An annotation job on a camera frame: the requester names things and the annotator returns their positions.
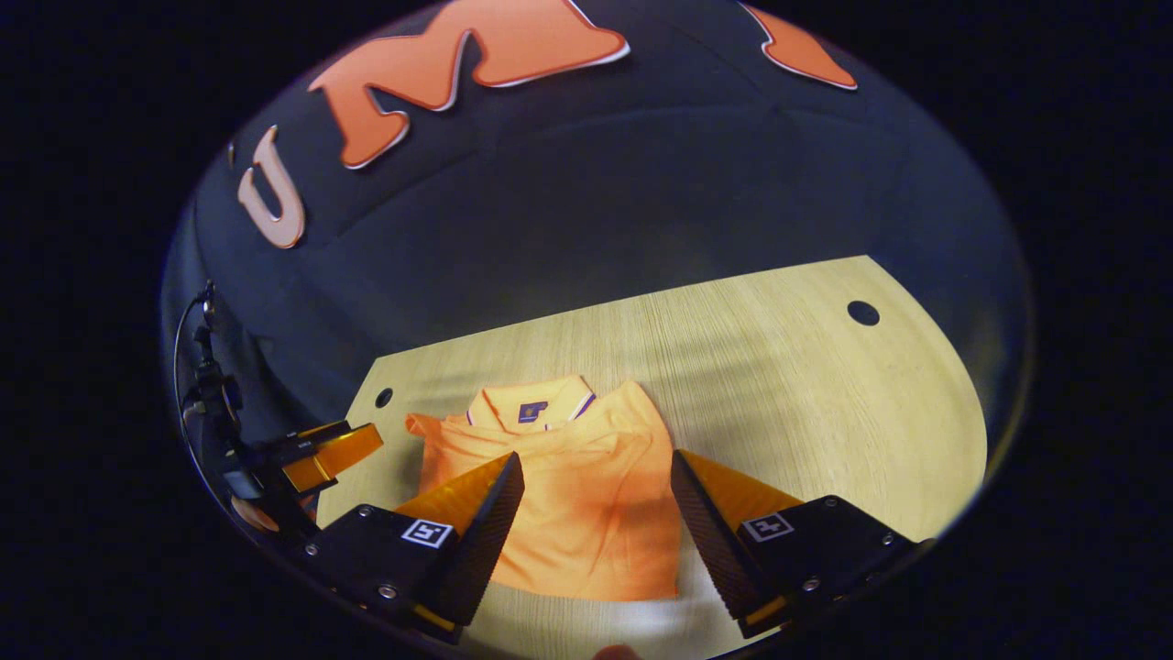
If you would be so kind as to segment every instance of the fingertip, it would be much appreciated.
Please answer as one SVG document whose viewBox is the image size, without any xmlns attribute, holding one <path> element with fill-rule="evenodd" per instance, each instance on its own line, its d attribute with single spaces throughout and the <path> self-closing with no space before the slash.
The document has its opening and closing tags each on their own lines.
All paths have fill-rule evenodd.
<svg viewBox="0 0 1173 660">
<path fill-rule="evenodd" d="M 591 660 L 640 660 L 636 651 L 625 644 L 605 646 Z"/>
</svg>

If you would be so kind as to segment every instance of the wooden tabletop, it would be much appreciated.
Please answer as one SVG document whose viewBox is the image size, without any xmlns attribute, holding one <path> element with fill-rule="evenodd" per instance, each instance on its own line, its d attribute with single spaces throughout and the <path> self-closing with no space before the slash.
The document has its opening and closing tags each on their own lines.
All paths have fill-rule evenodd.
<svg viewBox="0 0 1173 660">
<path fill-rule="evenodd" d="M 501 291 L 502 304 L 509 291 Z M 875 325 L 848 313 L 862 300 Z M 923 307 L 867 256 L 658 291 L 378 360 L 347 414 L 385 445 L 321 496 L 325 526 L 418 495 L 408 413 L 460 414 L 489 386 L 581 375 L 597 394 L 636 381 L 677 448 L 801 499 L 847 498 L 910 539 L 937 536 L 979 488 L 986 438 L 965 368 Z M 374 406 L 385 388 L 394 395 Z M 744 640 L 685 530 L 680 596 L 595 603 L 489 584 L 461 647 L 477 656 L 710 658 Z"/>
</svg>

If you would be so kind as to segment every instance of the letter m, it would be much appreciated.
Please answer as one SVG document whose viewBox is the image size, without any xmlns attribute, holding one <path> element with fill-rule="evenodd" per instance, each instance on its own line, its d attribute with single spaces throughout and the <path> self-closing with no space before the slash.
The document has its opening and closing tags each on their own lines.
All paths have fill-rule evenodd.
<svg viewBox="0 0 1173 660">
<path fill-rule="evenodd" d="M 395 145 L 409 120 L 384 113 L 369 88 L 441 111 L 456 100 L 465 41 L 481 48 L 473 80 L 510 87 L 623 57 L 623 35 L 595 27 L 570 0 L 455 0 L 423 34 L 373 39 L 344 55 L 313 82 L 343 132 L 343 163 L 358 169 Z"/>
</svg>

